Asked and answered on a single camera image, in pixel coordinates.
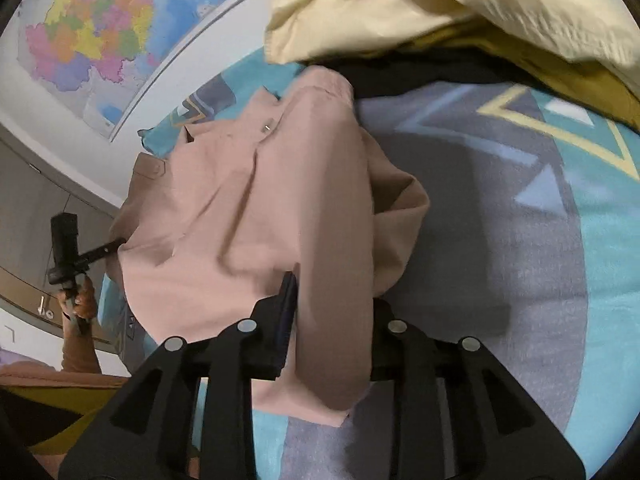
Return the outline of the person's left hand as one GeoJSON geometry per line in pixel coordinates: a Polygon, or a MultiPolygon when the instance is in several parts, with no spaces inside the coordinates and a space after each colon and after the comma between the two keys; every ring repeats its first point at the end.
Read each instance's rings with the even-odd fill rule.
{"type": "Polygon", "coordinates": [[[88,275],[84,276],[84,281],[78,288],[76,295],[70,295],[65,290],[60,290],[56,295],[56,299],[63,315],[69,320],[76,316],[76,318],[92,321],[98,315],[96,291],[94,290],[93,281],[88,275]]]}

